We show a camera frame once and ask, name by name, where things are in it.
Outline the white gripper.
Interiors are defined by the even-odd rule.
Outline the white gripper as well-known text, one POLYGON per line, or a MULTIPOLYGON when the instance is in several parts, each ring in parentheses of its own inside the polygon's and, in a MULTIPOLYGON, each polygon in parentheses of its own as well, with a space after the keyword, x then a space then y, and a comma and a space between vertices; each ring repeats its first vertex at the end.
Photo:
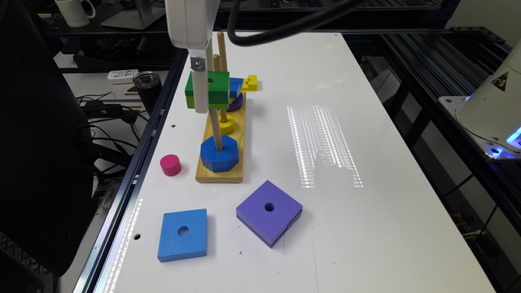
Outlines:
POLYGON ((165 0, 169 38, 177 48, 189 49, 195 111, 208 112, 206 49, 220 0, 165 0))

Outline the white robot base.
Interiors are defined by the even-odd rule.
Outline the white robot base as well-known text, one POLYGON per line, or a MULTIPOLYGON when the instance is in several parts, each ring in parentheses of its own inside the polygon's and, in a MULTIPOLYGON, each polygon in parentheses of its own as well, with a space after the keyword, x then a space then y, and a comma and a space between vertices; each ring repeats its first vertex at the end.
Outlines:
POLYGON ((520 158, 520 45, 473 94, 438 101, 489 159, 520 158))

